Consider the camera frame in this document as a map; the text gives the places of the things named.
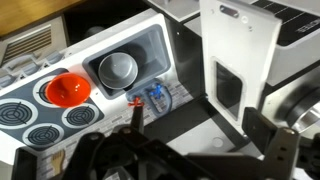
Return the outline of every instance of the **white countertop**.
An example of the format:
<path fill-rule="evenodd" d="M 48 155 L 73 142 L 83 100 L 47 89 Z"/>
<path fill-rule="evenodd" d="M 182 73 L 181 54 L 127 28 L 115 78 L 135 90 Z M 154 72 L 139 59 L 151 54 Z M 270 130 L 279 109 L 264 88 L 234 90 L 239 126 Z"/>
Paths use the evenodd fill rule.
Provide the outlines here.
<path fill-rule="evenodd" d="M 177 75 L 175 70 L 175 64 L 173 60 L 173 55 L 171 52 L 171 46 L 169 37 L 167 35 L 167 29 L 165 26 L 165 21 L 163 15 L 155 13 L 153 10 L 149 9 L 143 13 L 140 13 L 122 23 L 119 23 L 109 29 L 104 30 L 103 32 L 96 34 L 86 40 L 83 40 L 62 52 L 65 54 L 65 59 L 43 69 L 19 82 L 16 82 L 0 91 L 0 96 L 11 92 L 47 73 L 59 69 L 65 68 L 69 72 L 76 73 L 84 77 L 91 85 L 91 95 L 90 98 L 95 102 L 98 108 L 105 114 L 105 118 L 102 120 L 108 119 L 108 117 L 115 115 L 116 113 L 127 108 L 127 100 L 125 94 L 114 100 L 106 99 L 100 90 L 97 88 L 95 83 L 91 80 L 87 72 L 82 66 L 82 62 L 86 57 L 93 55 L 108 46 L 111 46 L 127 37 L 134 35 L 135 33 L 150 27 L 154 24 L 159 24 L 164 33 L 164 38 L 166 42 L 166 47 L 168 49 L 168 55 L 171 63 L 170 69 L 158 76 L 163 82 L 172 82 L 177 81 Z M 15 150 L 21 146 L 25 146 L 23 143 L 15 140 L 14 138 L 8 136 L 7 134 L 0 131 L 0 160 L 13 164 Z"/>

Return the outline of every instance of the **stove burner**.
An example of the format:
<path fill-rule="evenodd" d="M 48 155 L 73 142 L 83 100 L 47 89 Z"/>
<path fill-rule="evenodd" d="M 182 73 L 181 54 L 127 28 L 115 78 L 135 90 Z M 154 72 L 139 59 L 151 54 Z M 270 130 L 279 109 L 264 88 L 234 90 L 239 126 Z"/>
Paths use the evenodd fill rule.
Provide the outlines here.
<path fill-rule="evenodd" d="M 37 116 L 36 107 L 27 101 L 3 99 L 0 102 L 0 128 L 23 128 L 33 123 Z"/>
<path fill-rule="evenodd" d="M 40 98 L 41 98 L 44 102 L 46 102 L 46 103 L 48 103 L 48 104 L 52 104 L 52 103 L 48 100 L 47 95 L 46 95 L 46 88 L 47 88 L 49 82 L 50 82 L 50 81 L 44 83 L 44 84 L 40 87 L 40 89 L 39 89 L 39 91 L 38 91 L 37 93 L 39 94 Z"/>
<path fill-rule="evenodd" d="M 67 109 L 62 115 L 62 122 L 70 128 L 84 128 L 98 119 L 97 107 L 84 103 L 81 106 Z"/>
<path fill-rule="evenodd" d="M 55 76 L 48 76 L 40 81 L 38 81 L 33 88 L 32 94 L 34 99 L 41 105 L 50 107 L 50 108 L 58 108 L 58 106 L 52 104 L 47 96 L 46 96 L 46 88 L 49 84 L 49 82 L 54 78 Z"/>
<path fill-rule="evenodd" d="M 60 126 L 50 123 L 38 124 L 23 134 L 23 141 L 30 146 L 48 147 L 61 141 L 64 132 Z"/>

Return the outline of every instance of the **toy stove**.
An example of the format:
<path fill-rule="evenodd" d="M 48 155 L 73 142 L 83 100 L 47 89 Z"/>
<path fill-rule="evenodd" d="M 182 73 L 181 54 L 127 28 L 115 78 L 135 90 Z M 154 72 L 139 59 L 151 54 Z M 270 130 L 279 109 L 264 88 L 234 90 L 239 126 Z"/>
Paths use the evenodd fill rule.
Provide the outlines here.
<path fill-rule="evenodd" d="M 104 115 L 89 98 L 73 108 L 51 104 L 45 89 L 57 69 L 8 94 L 0 100 L 0 129 L 27 146 L 41 151 L 101 120 Z"/>

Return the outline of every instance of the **black circular burner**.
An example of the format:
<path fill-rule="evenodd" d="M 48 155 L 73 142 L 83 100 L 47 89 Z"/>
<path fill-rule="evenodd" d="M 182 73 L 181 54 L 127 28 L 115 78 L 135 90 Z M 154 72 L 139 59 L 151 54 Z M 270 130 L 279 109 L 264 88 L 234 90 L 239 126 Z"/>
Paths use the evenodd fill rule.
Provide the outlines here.
<path fill-rule="evenodd" d="M 89 106 L 82 106 L 72 109 L 67 117 L 69 124 L 74 126 L 82 126 L 89 124 L 95 117 L 94 110 Z"/>
<path fill-rule="evenodd" d="M 28 140 L 34 145 L 48 145 L 60 137 L 59 130 L 52 126 L 42 126 L 28 134 Z"/>
<path fill-rule="evenodd" d="M 0 105 L 0 124 L 18 126 L 27 124 L 32 117 L 32 110 L 20 103 L 4 103 Z"/>
<path fill-rule="evenodd" d="M 39 89 L 39 91 L 38 91 L 37 93 L 39 94 L 40 98 L 41 98 L 44 102 L 51 104 L 51 102 L 48 100 L 48 98 L 47 98 L 47 96 L 46 96 L 46 88 L 47 88 L 49 82 L 50 82 L 50 81 L 44 83 L 44 84 L 40 87 L 40 89 Z"/>

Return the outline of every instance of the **gray bowl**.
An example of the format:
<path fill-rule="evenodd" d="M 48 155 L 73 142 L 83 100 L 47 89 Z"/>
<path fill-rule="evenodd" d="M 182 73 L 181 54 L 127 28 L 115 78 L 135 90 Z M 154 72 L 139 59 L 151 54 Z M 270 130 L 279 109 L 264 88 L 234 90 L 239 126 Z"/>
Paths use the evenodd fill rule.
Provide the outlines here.
<path fill-rule="evenodd" d="M 99 66 L 101 82 L 111 89 L 123 89 L 131 85 L 138 75 L 138 65 L 126 53 L 113 53 L 105 57 Z"/>

